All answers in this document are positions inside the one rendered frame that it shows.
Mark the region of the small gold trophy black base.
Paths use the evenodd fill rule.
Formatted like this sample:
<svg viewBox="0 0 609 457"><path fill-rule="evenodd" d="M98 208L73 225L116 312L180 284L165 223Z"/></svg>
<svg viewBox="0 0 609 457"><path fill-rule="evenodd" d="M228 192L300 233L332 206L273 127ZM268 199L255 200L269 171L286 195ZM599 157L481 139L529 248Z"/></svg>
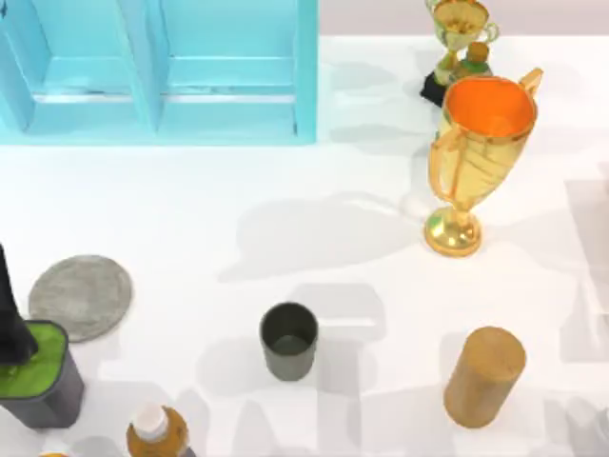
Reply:
<svg viewBox="0 0 609 457"><path fill-rule="evenodd" d="M459 63L458 52L483 34L483 42L496 41L500 29L489 21L488 10L477 0L424 0L424 3L434 21L436 37L446 53L426 76L420 95L440 108L450 75Z"/></svg>

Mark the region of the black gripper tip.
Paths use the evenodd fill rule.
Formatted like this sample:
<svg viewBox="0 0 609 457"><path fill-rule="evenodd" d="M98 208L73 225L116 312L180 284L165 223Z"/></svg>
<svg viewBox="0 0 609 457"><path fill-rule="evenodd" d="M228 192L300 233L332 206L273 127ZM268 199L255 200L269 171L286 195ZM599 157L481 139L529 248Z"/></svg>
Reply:
<svg viewBox="0 0 609 457"><path fill-rule="evenodd" d="M0 366L23 366L37 351L37 342L18 312L0 244Z"/></svg>

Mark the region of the dark grey cup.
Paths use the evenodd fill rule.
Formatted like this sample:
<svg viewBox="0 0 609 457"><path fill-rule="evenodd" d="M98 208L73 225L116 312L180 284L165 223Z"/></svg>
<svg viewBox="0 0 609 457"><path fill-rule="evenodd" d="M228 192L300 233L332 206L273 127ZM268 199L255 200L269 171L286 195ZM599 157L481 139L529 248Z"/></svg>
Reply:
<svg viewBox="0 0 609 457"><path fill-rule="evenodd" d="M270 308L259 325L267 369L280 381L297 382L311 370L319 337L313 312L284 302Z"/></svg>

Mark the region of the orange bottle with white cap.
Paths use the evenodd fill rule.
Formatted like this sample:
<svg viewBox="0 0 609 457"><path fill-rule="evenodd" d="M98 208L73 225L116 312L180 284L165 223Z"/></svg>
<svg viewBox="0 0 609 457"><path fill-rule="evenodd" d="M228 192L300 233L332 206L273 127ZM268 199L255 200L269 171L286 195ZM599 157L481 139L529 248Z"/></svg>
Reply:
<svg viewBox="0 0 609 457"><path fill-rule="evenodd" d="M141 407L129 423L126 438L130 457L196 457L187 422L173 407Z"/></svg>

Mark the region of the grey pot with green inside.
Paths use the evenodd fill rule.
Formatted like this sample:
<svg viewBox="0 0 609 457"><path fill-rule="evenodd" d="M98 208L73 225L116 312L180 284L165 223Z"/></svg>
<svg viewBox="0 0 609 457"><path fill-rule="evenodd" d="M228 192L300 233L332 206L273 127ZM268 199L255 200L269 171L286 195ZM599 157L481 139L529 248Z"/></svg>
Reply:
<svg viewBox="0 0 609 457"><path fill-rule="evenodd" d="M24 365L0 365L0 408L25 427L68 428L78 419L85 383L69 337L49 320L27 320L38 351Z"/></svg>

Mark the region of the large gold trophy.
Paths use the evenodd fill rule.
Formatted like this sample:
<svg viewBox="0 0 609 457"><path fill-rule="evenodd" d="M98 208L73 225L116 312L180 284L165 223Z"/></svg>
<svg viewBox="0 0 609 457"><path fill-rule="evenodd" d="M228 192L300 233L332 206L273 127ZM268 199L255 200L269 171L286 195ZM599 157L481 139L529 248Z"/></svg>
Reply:
<svg viewBox="0 0 609 457"><path fill-rule="evenodd" d="M472 208L504 182L538 119L535 94L543 70L514 82L499 76L465 77L448 89L438 135L428 155L428 182L447 205L424 223L428 246L441 255L466 257L481 245L481 223Z"/></svg>

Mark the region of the grey round coaster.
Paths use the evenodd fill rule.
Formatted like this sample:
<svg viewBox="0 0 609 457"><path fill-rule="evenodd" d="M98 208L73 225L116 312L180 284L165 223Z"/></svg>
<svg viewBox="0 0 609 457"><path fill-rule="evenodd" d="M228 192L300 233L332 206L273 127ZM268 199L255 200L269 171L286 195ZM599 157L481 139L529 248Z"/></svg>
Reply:
<svg viewBox="0 0 609 457"><path fill-rule="evenodd" d="M45 270L29 293L29 316L60 325L72 343L99 338L127 315L134 296L131 277L101 255L75 255Z"/></svg>

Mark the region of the wooden cylinder cup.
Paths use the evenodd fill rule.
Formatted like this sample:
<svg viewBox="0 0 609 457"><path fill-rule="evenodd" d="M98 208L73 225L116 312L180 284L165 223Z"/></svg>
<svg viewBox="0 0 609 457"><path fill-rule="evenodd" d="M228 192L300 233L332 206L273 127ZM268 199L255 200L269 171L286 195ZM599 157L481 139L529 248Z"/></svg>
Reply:
<svg viewBox="0 0 609 457"><path fill-rule="evenodd" d="M462 347L443 392L448 416L466 428L481 428L497 417L526 365L526 351L510 331L482 327Z"/></svg>

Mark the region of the light blue rack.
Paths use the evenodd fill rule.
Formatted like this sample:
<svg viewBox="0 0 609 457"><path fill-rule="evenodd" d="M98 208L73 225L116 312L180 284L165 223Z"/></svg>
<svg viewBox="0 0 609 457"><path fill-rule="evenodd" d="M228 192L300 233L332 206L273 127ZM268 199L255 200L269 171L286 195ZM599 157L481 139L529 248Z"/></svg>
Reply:
<svg viewBox="0 0 609 457"><path fill-rule="evenodd" d="M319 0L0 0L0 145L316 138Z"/></svg>

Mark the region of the green bottle with brown cap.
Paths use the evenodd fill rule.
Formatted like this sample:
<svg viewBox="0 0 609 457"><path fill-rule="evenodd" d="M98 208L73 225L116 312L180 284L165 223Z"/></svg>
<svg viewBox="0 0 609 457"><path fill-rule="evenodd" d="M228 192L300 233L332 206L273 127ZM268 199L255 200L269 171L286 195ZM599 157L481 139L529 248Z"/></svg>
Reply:
<svg viewBox="0 0 609 457"><path fill-rule="evenodd" d="M455 71L457 80L473 75L492 75L492 70L488 64L489 48L483 42L471 43L465 57L459 62Z"/></svg>

